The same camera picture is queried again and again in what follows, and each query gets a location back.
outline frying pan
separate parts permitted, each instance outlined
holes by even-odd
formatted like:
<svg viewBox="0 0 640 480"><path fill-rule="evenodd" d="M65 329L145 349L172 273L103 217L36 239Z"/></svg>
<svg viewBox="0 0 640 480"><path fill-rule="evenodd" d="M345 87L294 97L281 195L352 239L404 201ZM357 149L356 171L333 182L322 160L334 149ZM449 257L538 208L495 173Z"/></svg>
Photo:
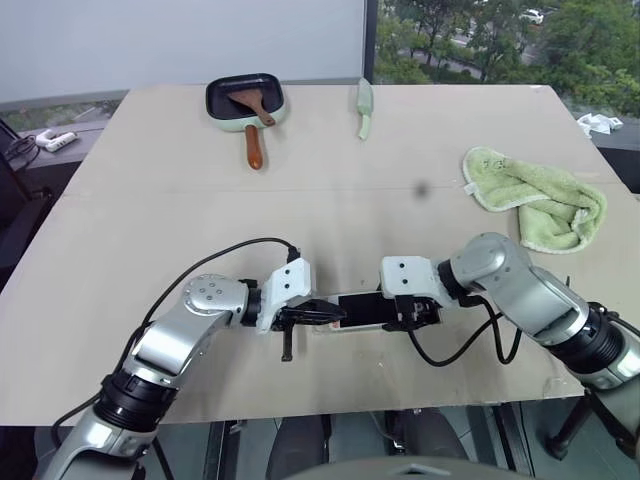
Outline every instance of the frying pan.
<svg viewBox="0 0 640 480"><path fill-rule="evenodd" d="M266 125L249 107L228 97L231 92L250 88L259 88L262 91L262 106L271 114L276 124L280 123L286 111L284 95L278 79L268 73L252 73L214 80L207 85L205 101L207 113L222 130L245 132L249 165L258 170L263 163L258 129L266 128Z"/></svg>

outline wooden table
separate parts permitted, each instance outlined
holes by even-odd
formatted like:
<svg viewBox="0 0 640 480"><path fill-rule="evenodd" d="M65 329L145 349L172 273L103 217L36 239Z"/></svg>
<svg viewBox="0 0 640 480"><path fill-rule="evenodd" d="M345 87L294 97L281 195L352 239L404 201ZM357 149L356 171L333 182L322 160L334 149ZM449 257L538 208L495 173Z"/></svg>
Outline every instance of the wooden table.
<svg viewBox="0 0 640 480"><path fill-rule="evenodd" d="M376 86L366 142L356 137L356 87L285 91L290 114L263 132L268 159L259 172L247 165L244 136L222 132L207 116L204 87L159 86L126 97L0 296L0 424L50 424L95 393L173 278L238 241L277 235L298 245L324 294L374 289L385 255L444 259L484 231L518 241L515 212L488 213L462 189L462 157L477 145L564 167L607 196L608 218L586 250L531 255L558 277L570 275L585 299L640 325L638 204L549 87ZM199 271L263 281L285 253L252 246ZM443 358L485 315L444 311L443 324L419 338ZM513 331L505 324L505 343ZM442 369L426 365L402 333L296 327L292 363L280 362L281 347L279 333L220 333L167 421L582 391L528 339L507 367L489 334Z"/></svg>

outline green cloth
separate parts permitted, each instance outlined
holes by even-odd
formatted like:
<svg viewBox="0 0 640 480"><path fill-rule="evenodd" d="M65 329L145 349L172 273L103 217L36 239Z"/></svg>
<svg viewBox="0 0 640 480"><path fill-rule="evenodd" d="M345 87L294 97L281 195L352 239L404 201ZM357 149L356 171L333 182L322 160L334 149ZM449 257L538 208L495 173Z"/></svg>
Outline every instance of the green cloth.
<svg viewBox="0 0 640 480"><path fill-rule="evenodd" d="M607 199L565 170L520 162L490 148L467 152L467 193L490 212L518 207L522 245L545 253L573 253L595 237Z"/></svg>

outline mobile phone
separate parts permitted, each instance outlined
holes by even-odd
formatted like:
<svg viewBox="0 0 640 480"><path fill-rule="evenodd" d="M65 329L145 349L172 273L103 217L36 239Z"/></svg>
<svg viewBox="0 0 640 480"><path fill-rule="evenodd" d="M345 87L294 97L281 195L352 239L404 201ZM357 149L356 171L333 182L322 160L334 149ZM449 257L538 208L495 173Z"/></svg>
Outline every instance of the mobile phone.
<svg viewBox="0 0 640 480"><path fill-rule="evenodd" d="M327 299L342 307L347 317L330 324L333 331L380 328L397 319L395 301L382 296L382 292L333 295Z"/></svg>

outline spatula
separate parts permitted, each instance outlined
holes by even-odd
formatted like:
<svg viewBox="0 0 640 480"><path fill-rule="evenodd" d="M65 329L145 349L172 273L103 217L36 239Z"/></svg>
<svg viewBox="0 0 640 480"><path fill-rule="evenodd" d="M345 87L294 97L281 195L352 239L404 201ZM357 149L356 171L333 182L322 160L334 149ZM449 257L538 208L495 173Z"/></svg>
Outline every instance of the spatula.
<svg viewBox="0 0 640 480"><path fill-rule="evenodd" d="M230 92L228 96L234 102L238 102L256 112L260 121L267 127L275 125L276 121L269 112L262 107L262 91L259 88Z"/></svg>

